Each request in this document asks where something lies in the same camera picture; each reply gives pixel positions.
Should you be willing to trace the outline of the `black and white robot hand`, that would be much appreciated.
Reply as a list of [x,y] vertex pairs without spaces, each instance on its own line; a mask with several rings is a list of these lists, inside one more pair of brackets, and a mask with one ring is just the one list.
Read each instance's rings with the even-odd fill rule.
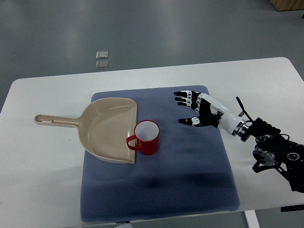
[[232,136],[241,132],[246,121],[232,114],[227,107],[206,93],[192,90],[173,93],[180,106],[186,106],[199,115],[197,117],[179,119],[178,123],[193,127],[213,126],[226,130]]

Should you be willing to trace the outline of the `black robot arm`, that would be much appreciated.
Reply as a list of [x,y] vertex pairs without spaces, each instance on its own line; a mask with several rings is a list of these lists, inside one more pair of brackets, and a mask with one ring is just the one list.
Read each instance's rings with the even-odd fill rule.
[[289,182],[292,191],[303,193],[304,146],[291,141],[289,135],[282,134],[280,129],[261,118],[253,120],[245,111],[239,97],[236,99],[242,110],[239,116],[246,115],[248,118],[238,129],[237,135],[244,142],[253,136],[256,142],[253,150],[256,160],[253,171],[259,173],[275,169]]

